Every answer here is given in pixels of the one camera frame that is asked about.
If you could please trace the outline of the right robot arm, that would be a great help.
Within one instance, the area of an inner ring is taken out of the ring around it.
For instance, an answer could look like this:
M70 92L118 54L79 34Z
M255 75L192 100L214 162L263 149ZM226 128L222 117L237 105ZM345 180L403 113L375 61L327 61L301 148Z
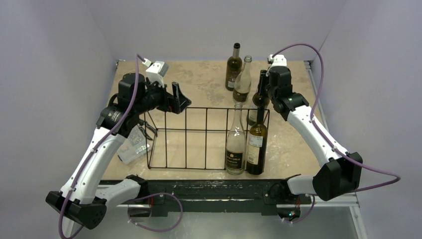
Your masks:
M280 188L280 198L287 203L299 194L317 195L324 201L359 187L363 159L337 143L312 113L309 102L293 91L291 71L286 66L265 71L265 91L275 112L287 121L314 153L320 169L314 176L292 176Z

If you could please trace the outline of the dark green wine bottle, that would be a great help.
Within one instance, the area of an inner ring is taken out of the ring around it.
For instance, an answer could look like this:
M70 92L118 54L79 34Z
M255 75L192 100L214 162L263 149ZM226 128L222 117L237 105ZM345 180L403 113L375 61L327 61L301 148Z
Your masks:
M264 124L265 107L257 108L255 124L249 131L247 147L246 171L252 175L260 175L264 171L268 129Z

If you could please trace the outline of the clear bottle black label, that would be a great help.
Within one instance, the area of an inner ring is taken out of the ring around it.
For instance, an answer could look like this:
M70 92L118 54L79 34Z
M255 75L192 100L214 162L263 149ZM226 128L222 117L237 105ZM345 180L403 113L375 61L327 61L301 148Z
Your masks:
M231 175L240 175L245 167L246 133L242 120L242 103L236 103L234 108L232 126L226 138L225 168Z

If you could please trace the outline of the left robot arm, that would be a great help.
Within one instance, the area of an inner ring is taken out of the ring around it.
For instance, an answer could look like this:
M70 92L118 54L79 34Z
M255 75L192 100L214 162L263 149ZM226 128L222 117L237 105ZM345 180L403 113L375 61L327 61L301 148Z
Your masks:
M77 169L59 191L51 191L46 203L59 213L59 233L73 238L81 229L94 229L108 210L124 203L153 201L155 194L148 182L130 175L106 189L98 188L111 159L128 138L131 130L140 123L140 115L150 110L180 114L191 101L172 83L153 82L151 77L139 73L123 76L114 94L96 123L91 143Z

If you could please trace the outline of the black wire wine rack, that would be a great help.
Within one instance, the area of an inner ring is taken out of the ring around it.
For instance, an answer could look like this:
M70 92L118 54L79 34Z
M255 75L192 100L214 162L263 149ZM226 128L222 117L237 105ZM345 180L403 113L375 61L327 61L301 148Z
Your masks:
M156 130L146 154L149 169L225 170L233 107L189 107L179 115L153 111L143 119Z

